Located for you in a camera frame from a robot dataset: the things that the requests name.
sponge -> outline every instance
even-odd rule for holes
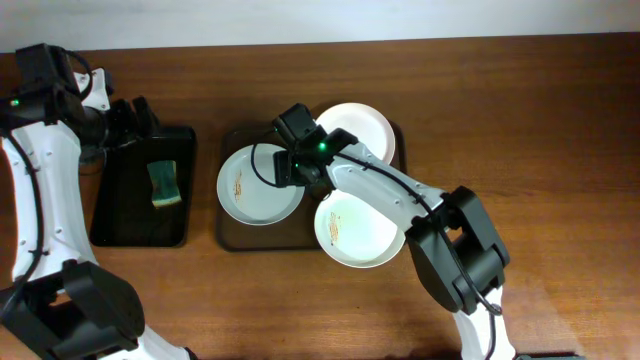
[[[158,209],[171,206],[182,201],[180,189],[176,182],[176,162],[173,160],[156,161],[147,164],[151,177],[153,193],[151,202]]]

white wall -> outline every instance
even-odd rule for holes
[[[640,0],[0,0],[0,52],[640,31]]]

brown table surface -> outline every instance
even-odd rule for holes
[[[511,254],[503,304],[521,353],[640,354],[640,34],[83,53],[115,98],[144,95],[198,135],[187,243],[94,248],[138,291],[148,324],[203,359],[403,358],[457,352],[451,315],[405,248],[354,270],[321,251],[230,254],[214,239],[222,135],[295,102],[369,104],[406,135],[410,174],[484,201]],[[0,56],[0,91],[18,83]],[[0,166],[0,286],[16,246]],[[82,178],[87,224],[98,177]],[[3,359],[33,358],[0,329]]]

robotic arm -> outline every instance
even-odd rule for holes
[[[447,194],[411,179],[348,132],[327,134],[304,105],[273,124],[290,149],[274,154],[276,185],[324,183],[374,207],[405,232],[422,285],[454,313],[463,359],[514,358],[500,316],[509,254],[473,192]],[[455,243],[447,228],[462,228]]]
[[[74,74],[69,57],[87,73]],[[146,101],[133,101],[136,113],[123,100],[110,104],[108,73],[59,47],[16,58],[24,85],[0,100],[18,219],[2,324],[44,359],[195,359],[145,325],[137,293],[98,266],[85,231],[78,164],[150,133],[157,120]],[[61,293],[70,300],[52,305]]]

wood grain tabletop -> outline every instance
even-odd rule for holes
[[[406,137],[411,176],[474,190],[511,255],[503,297],[520,353],[640,358],[640,34],[469,38],[83,53],[198,136],[186,244],[94,248],[148,324],[202,359],[402,359],[459,352],[405,247],[351,269],[322,251],[227,253],[214,238],[220,141],[296,102],[360,102]],[[0,93],[19,83],[0,56]],[[16,247],[0,162],[0,287]],[[87,226],[99,176],[81,178]],[[34,355],[0,329],[2,359]]]

